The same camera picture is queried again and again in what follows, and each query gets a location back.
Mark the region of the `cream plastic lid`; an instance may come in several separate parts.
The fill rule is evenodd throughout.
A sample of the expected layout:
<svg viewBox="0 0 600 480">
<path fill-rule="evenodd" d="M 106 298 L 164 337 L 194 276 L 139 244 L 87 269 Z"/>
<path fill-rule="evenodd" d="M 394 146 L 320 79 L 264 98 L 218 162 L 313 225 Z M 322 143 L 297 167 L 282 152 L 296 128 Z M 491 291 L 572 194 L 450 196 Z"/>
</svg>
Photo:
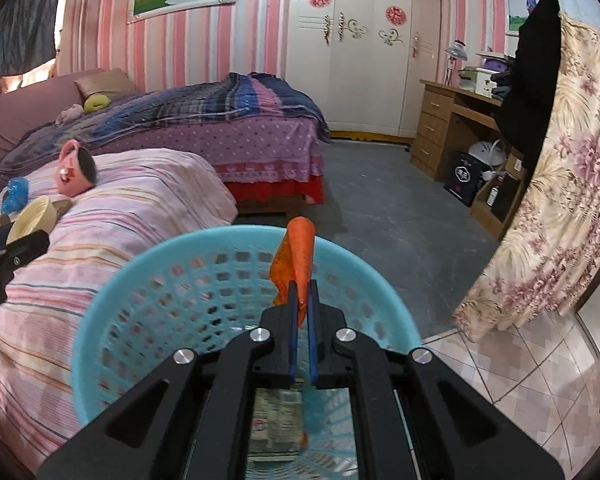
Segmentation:
<svg viewBox="0 0 600 480">
<path fill-rule="evenodd" d="M 12 244 L 33 232 L 50 234 L 57 222 L 57 210 L 48 196 L 40 196 L 25 206 L 9 230 L 6 244 Z"/>
</svg>

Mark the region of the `blue plastic bag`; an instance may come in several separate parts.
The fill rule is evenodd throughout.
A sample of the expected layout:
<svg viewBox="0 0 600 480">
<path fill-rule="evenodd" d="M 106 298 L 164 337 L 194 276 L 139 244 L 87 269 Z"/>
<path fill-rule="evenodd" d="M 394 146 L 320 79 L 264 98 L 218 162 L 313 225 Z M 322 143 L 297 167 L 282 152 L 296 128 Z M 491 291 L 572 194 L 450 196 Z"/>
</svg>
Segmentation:
<svg viewBox="0 0 600 480">
<path fill-rule="evenodd" d="M 29 203 L 29 180 L 24 177 L 8 181 L 1 203 L 1 214 L 19 214 Z"/>
</svg>

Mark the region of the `grey snack wrapper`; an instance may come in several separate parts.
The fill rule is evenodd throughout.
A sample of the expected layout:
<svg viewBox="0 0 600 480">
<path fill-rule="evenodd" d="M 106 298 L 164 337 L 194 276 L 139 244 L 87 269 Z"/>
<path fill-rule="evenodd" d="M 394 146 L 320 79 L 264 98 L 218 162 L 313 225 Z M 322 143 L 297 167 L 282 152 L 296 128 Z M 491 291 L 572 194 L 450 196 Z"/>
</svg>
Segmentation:
<svg viewBox="0 0 600 480">
<path fill-rule="evenodd" d="M 258 389 L 254 398 L 248 460 L 251 463 L 291 462 L 306 448 L 303 382 L 289 389 Z"/>
</svg>

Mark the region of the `orange plastic wrapper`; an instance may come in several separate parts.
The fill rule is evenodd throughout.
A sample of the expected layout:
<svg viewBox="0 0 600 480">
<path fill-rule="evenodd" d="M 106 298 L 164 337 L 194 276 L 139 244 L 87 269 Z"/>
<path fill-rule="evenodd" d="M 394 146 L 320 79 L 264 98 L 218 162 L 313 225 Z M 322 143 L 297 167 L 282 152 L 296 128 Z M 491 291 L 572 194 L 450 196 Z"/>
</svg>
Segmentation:
<svg viewBox="0 0 600 480">
<path fill-rule="evenodd" d="M 308 310 L 314 242 L 315 226 L 311 220 L 302 216 L 290 220 L 268 274 L 277 289 L 274 299 L 276 306 L 286 304 L 289 298 L 289 285 L 291 282 L 296 283 L 299 303 L 298 326 L 303 324 Z"/>
</svg>

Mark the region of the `pink cartoon mug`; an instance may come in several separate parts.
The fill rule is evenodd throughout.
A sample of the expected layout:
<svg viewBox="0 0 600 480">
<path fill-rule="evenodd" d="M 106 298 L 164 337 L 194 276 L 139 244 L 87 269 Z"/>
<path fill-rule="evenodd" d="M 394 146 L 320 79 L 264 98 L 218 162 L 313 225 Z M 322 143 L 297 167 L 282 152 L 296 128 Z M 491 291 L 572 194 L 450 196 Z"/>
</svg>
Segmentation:
<svg viewBox="0 0 600 480">
<path fill-rule="evenodd" d="M 55 183 L 57 192 L 69 198 L 85 193 L 96 185 L 94 158 L 77 140 L 69 140 L 61 148 Z"/>
</svg>

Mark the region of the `light blue plastic basket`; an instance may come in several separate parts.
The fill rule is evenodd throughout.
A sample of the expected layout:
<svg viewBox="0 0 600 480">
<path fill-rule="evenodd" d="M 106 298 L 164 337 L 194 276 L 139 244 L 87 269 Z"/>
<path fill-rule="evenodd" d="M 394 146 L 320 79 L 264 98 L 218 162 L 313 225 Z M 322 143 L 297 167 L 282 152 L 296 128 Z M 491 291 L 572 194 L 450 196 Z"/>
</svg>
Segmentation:
<svg viewBox="0 0 600 480">
<path fill-rule="evenodd" d="M 181 348 L 224 348 L 252 330 L 277 294 L 268 272 L 284 230 L 221 226 L 175 237 L 134 258 L 96 295 L 72 350 L 76 418 L 86 425 Z M 382 348 L 420 344 L 394 288 L 368 263 L 318 238 L 312 275 L 318 296 Z M 309 346 L 298 355 L 306 446 L 278 463 L 250 460 L 251 479 L 354 479 L 358 476 L 347 391 L 310 383 Z"/>
</svg>

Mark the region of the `pink striped bedspread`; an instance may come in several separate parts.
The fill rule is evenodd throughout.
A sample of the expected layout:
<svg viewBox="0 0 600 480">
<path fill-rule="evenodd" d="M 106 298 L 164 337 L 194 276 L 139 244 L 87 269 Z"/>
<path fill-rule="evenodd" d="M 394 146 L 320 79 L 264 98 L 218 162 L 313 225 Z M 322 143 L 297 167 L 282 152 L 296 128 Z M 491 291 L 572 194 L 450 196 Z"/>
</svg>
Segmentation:
<svg viewBox="0 0 600 480">
<path fill-rule="evenodd" d="M 79 429 L 72 345 L 99 289 L 152 246 L 237 214 L 200 155 L 146 148 L 95 164 L 96 186 L 73 199 L 48 252 L 16 272 L 0 306 L 0 443 L 27 477 Z"/>
</svg>

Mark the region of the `brown pillow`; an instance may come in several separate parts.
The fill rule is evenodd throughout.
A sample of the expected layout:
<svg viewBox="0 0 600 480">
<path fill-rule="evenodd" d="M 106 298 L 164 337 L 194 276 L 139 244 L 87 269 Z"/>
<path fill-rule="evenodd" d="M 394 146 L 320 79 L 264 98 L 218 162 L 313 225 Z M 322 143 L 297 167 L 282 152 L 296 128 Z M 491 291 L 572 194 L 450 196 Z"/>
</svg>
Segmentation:
<svg viewBox="0 0 600 480">
<path fill-rule="evenodd" d="M 79 78 L 76 86 L 84 99 L 102 94 L 111 101 L 117 101 L 137 94 L 134 84 L 120 68 Z"/>
</svg>

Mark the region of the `dark grey window curtain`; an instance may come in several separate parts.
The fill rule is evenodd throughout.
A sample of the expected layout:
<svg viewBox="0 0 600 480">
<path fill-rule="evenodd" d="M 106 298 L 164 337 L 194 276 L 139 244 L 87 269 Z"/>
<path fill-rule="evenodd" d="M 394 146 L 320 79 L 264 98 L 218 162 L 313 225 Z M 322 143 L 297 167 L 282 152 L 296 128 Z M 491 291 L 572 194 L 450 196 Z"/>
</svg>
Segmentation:
<svg viewBox="0 0 600 480">
<path fill-rule="evenodd" d="M 58 0 L 7 0 L 0 11 L 0 77 L 29 73 L 56 56 Z"/>
</svg>

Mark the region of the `black box under desk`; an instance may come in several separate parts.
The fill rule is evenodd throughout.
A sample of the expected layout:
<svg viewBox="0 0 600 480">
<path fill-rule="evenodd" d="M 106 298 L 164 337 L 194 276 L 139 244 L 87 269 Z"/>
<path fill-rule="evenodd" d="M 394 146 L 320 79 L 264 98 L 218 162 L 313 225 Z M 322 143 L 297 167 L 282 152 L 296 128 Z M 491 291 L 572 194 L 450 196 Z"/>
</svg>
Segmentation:
<svg viewBox="0 0 600 480">
<path fill-rule="evenodd" d="M 444 188 L 462 204 L 470 207 L 486 183 L 483 177 L 486 170 L 488 166 L 471 154 L 457 151 L 451 158 Z"/>
</svg>

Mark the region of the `purple bed with plaid blanket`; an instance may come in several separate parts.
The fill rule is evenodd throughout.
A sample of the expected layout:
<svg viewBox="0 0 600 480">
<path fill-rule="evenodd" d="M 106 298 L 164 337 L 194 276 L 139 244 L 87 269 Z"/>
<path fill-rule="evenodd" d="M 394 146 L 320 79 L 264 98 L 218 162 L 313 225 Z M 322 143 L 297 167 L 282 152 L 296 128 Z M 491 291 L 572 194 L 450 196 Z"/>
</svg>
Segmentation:
<svg viewBox="0 0 600 480">
<path fill-rule="evenodd" d="M 93 155 L 142 148 L 197 154 L 239 203 L 324 200 L 320 146 L 330 135 L 323 113 L 270 74 L 230 73 L 220 81 L 137 93 L 68 124 L 32 128 L 0 156 L 0 189 L 57 159 L 69 140 Z"/>
</svg>

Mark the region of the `wooden desk with drawers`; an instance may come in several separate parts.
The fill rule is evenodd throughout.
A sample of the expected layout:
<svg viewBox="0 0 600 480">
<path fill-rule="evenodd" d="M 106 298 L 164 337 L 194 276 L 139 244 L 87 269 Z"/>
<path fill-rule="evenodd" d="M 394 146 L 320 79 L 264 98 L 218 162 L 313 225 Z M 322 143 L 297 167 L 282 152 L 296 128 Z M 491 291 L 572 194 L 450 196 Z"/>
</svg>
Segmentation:
<svg viewBox="0 0 600 480">
<path fill-rule="evenodd" d="M 460 88 L 421 80 L 422 107 L 411 162 L 434 181 L 443 181 L 456 152 L 479 141 L 504 142 L 495 122 L 501 102 Z"/>
</svg>

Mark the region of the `black hanging coat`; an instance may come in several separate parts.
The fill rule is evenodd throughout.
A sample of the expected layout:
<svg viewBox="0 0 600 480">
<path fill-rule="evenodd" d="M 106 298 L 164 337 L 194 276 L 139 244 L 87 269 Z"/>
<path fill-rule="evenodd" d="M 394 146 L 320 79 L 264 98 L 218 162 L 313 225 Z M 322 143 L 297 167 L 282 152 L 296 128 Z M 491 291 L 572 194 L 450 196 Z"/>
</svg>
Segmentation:
<svg viewBox="0 0 600 480">
<path fill-rule="evenodd" d="M 550 124 L 562 52 L 558 0 L 540 0 L 519 31 L 510 90 L 495 122 L 505 140 L 535 170 Z"/>
</svg>

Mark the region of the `desk lamp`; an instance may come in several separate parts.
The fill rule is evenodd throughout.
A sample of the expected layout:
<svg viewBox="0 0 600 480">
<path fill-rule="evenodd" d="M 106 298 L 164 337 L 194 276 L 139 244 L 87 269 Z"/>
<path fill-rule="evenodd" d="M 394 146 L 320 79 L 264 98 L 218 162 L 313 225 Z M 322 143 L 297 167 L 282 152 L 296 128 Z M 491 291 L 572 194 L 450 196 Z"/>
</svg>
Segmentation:
<svg viewBox="0 0 600 480">
<path fill-rule="evenodd" d="M 446 62 L 444 83 L 450 86 L 452 84 L 453 74 L 458 61 L 466 61 L 468 59 L 466 52 L 466 44 L 463 40 L 455 40 L 449 47 L 444 50 L 448 57 Z"/>
</svg>

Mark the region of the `small framed photo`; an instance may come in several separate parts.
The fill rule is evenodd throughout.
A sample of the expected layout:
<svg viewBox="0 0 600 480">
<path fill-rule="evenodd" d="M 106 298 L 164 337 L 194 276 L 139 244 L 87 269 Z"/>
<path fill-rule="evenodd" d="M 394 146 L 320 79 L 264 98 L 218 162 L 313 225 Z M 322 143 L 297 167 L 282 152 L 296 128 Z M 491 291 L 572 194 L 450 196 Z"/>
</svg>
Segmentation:
<svg viewBox="0 0 600 480">
<path fill-rule="evenodd" d="M 539 0 L 505 0 L 505 33 L 507 36 L 517 36 L 521 25 L 534 10 Z"/>
</svg>

